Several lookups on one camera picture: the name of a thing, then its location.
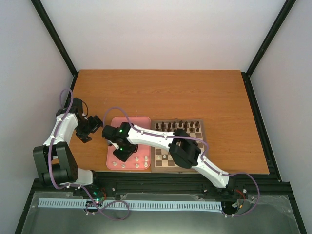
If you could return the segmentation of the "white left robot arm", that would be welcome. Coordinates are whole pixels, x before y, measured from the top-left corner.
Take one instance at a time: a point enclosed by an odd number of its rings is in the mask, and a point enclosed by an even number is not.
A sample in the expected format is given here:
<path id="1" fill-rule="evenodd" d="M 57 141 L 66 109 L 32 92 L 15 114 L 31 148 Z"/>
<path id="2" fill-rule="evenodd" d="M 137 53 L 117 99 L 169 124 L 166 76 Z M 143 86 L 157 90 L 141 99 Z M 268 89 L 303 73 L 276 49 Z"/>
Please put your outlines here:
<path id="1" fill-rule="evenodd" d="M 74 98 L 70 109 L 59 109 L 56 124 L 48 139 L 33 149 L 35 166 L 39 180 L 44 186 L 84 185 L 90 196 L 101 192 L 101 183 L 95 180 L 95 172 L 78 167 L 69 144 L 73 133 L 82 143 L 92 140 L 89 134 L 95 133 L 103 123 L 98 116 L 83 114 L 83 101 Z"/>

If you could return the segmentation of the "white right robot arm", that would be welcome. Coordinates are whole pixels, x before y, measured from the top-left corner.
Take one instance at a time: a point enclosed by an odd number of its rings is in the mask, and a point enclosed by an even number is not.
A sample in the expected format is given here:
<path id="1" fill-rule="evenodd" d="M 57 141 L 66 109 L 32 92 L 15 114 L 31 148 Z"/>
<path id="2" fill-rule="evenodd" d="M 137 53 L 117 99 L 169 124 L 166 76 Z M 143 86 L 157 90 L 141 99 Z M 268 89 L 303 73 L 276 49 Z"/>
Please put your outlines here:
<path id="1" fill-rule="evenodd" d="M 184 130 L 159 132 L 124 122 L 114 128 L 112 138 L 108 140 L 122 154 L 131 151 L 137 145 L 147 145 L 166 150 L 175 164 L 181 168 L 194 169 L 205 176 L 215 187 L 225 189 L 229 184 L 229 173 L 217 167 L 202 152 L 200 139 L 190 137 Z"/>

